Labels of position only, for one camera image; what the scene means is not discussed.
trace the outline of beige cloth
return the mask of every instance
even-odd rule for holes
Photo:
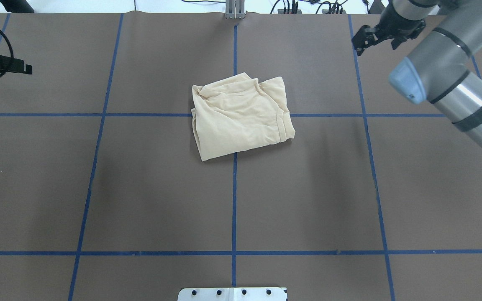
[[[295,137],[284,81],[247,74],[193,86],[193,132],[202,161]]]

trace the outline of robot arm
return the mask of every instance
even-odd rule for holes
[[[457,8],[392,71],[390,84],[413,103],[432,103],[482,147],[482,80],[465,66],[482,47],[482,0],[454,3]],[[406,40],[410,30],[421,27],[412,29],[414,19],[426,17],[436,4],[435,0],[393,0],[387,8],[390,12],[384,11],[375,27],[375,37],[386,34]],[[360,37],[369,36],[362,30],[353,38],[359,54],[370,44],[361,45]]]

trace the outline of blue joint cap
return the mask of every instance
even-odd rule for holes
[[[425,87],[419,78],[418,71],[408,57],[405,57],[390,73],[388,80],[392,87],[411,103],[419,104],[427,100],[427,93],[425,93]]]

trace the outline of metal bracket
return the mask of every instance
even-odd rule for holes
[[[287,301],[287,288],[182,289],[178,301]]]
[[[226,19],[245,19],[245,0],[226,0]]]

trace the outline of white metal plate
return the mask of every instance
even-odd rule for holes
[[[187,288],[178,301],[287,301],[287,288]]]

